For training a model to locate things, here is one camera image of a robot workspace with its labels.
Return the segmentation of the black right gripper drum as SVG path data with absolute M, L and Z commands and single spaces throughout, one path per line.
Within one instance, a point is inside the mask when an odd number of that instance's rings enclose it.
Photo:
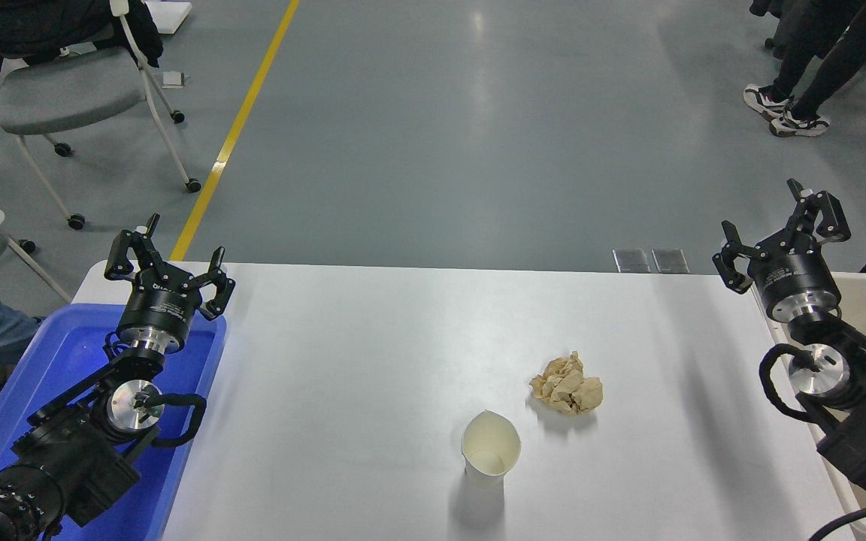
M 756 244 L 757 258 L 749 262 L 749 277 L 766 316 L 830 313 L 839 308 L 842 295 L 821 247 L 822 242 L 804 235 Z

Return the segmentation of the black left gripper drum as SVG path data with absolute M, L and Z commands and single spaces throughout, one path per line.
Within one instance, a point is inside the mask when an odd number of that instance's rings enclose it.
M 158 336 L 162 341 L 185 341 L 202 304 L 199 284 L 189 271 L 178 267 L 141 268 L 127 278 L 128 301 L 117 326 L 127 341 Z

